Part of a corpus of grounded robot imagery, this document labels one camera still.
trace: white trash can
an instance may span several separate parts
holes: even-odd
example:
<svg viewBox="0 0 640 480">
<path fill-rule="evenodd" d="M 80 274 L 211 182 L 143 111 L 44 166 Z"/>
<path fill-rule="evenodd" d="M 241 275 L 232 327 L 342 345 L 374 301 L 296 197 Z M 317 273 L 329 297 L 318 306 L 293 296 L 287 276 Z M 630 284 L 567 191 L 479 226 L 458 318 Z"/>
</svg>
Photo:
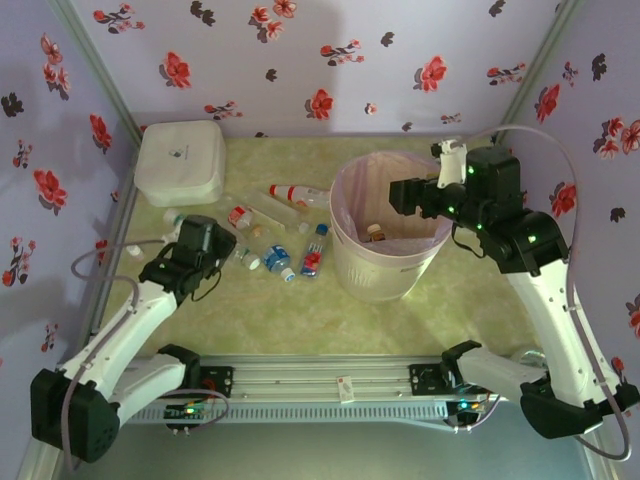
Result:
<svg viewBox="0 0 640 480">
<path fill-rule="evenodd" d="M 399 215 L 389 204 L 395 180 L 439 172 L 434 161 L 404 152 L 376 152 L 348 162 L 331 187 L 333 255 L 340 284 L 365 302 L 403 297 L 414 287 L 451 234 L 451 221 Z M 370 242 L 377 223 L 387 237 Z"/>
</svg>

